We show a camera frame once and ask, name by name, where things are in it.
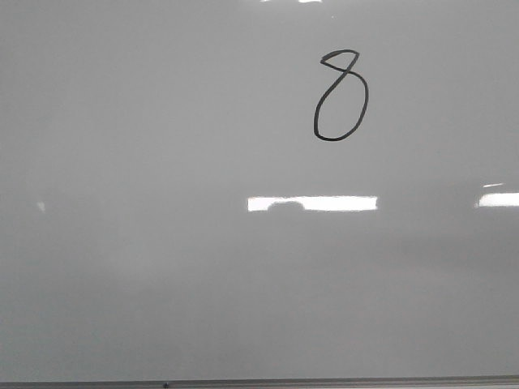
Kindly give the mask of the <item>grey aluminium whiteboard frame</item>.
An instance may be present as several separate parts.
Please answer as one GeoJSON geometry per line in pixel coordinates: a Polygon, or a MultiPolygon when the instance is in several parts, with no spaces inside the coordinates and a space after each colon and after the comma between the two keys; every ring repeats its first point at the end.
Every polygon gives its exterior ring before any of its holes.
{"type": "Polygon", "coordinates": [[[2,388],[517,388],[517,375],[92,382],[2,382],[2,388]]]}

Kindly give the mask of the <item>white whiteboard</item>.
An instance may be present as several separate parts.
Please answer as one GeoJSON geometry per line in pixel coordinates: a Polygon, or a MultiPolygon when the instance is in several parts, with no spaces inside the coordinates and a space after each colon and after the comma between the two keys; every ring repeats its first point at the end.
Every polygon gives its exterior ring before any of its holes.
{"type": "Polygon", "coordinates": [[[515,1],[4,1],[1,378],[518,372],[515,1]]]}

